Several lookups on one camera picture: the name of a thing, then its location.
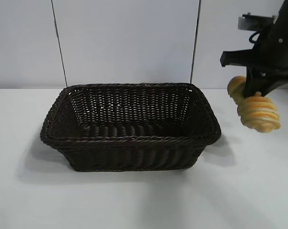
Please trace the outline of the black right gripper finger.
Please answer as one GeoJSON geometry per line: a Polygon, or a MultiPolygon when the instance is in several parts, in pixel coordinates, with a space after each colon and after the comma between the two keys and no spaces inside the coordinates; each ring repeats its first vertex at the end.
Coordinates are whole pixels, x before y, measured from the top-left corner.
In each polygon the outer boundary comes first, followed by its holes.
{"type": "Polygon", "coordinates": [[[288,83],[288,74],[286,75],[267,75],[264,77],[264,83],[261,87],[261,94],[267,95],[271,91],[288,83]]]}
{"type": "Polygon", "coordinates": [[[243,91],[244,98],[254,96],[260,92],[262,96],[269,93],[269,82],[267,75],[261,71],[247,67],[246,83],[243,91]]]}

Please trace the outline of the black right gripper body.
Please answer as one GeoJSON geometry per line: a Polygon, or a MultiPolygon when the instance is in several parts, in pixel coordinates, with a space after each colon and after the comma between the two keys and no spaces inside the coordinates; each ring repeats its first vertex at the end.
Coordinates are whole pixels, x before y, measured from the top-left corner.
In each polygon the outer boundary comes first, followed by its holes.
{"type": "Polygon", "coordinates": [[[224,51],[220,62],[227,65],[255,68],[268,73],[288,73],[288,14],[266,17],[243,14],[238,19],[240,30],[253,31],[252,49],[224,51]]]}

